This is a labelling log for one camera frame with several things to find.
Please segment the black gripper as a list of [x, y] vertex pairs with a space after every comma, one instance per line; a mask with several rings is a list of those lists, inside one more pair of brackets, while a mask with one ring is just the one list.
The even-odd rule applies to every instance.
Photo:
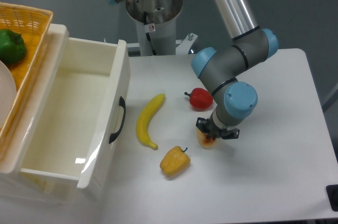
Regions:
[[225, 129], [223, 123], [202, 117], [197, 118], [196, 127], [201, 133], [206, 134], [207, 138], [238, 139], [240, 134], [237, 128]]

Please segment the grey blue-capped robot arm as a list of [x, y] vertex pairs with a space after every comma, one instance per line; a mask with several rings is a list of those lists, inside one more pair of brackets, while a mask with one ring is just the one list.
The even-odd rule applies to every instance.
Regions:
[[[124, 2], [137, 28], [142, 56], [177, 54], [176, 18], [183, 0], [107, 0]], [[236, 139], [237, 126], [255, 108], [255, 89], [237, 76], [266, 61], [278, 50], [278, 39], [269, 29], [261, 29], [247, 0], [215, 0], [233, 41], [218, 52], [205, 48], [198, 52], [191, 67], [216, 103], [212, 115], [199, 118], [196, 127], [207, 139]]]

